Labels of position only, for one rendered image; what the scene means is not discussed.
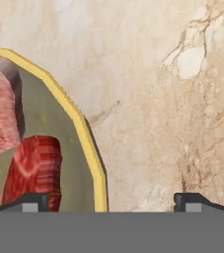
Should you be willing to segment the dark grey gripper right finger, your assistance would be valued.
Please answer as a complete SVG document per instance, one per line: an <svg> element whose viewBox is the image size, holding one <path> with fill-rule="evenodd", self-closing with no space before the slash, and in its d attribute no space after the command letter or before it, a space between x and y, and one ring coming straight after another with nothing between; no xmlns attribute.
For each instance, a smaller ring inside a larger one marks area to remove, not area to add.
<svg viewBox="0 0 224 253"><path fill-rule="evenodd" d="M175 193L174 212L224 211L224 206L212 203L200 193Z"/></svg>

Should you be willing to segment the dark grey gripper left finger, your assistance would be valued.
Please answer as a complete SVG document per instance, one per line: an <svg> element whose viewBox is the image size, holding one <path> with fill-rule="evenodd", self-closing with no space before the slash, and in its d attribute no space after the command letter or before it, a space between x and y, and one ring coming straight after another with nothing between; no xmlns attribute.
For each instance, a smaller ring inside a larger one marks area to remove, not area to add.
<svg viewBox="0 0 224 253"><path fill-rule="evenodd" d="M10 204L0 206L0 211L43 212L48 211L48 194L26 193Z"/></svg>

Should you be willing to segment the yellow-rimmed green bowl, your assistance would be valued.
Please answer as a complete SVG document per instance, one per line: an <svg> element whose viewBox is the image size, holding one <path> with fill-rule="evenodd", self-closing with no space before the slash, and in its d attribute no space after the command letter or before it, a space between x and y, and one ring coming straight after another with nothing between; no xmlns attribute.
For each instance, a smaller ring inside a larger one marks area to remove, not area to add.
<svg viewBox="0 0 224 253"><path fill-rule="evenodd" d="M0 48L0 56L15 64L22 80L26 126L23 139L48 135L59 140L59 210L106 212L106 176L82 113L47 71L10 49ZM10 164L20 144L0 154L0 205Z"/></svg>

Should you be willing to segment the dark red raw steak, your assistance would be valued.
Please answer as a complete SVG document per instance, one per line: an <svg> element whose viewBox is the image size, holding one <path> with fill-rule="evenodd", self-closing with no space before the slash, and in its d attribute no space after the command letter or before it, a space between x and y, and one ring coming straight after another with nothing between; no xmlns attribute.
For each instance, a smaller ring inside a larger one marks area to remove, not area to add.
<svg viewBox="0 0 224 253"><path fill-rule="evenodd" d="M59 140L48 135L24 138L15 151L4 184L2 204L25 193L48 194L48 210L59 211L62 154Z"/></svg>

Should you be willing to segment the pale pink raw steak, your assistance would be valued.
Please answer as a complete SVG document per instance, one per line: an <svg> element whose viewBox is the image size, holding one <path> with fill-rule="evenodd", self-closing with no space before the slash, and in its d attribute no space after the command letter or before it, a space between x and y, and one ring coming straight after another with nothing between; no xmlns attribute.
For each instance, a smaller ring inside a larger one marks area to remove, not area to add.
<svg viewBox="0 0 224 253"><path fill-rule="evenodd" d="M0 56L0 154L18 146L25 133L22 87L15 64Z"/></svg>

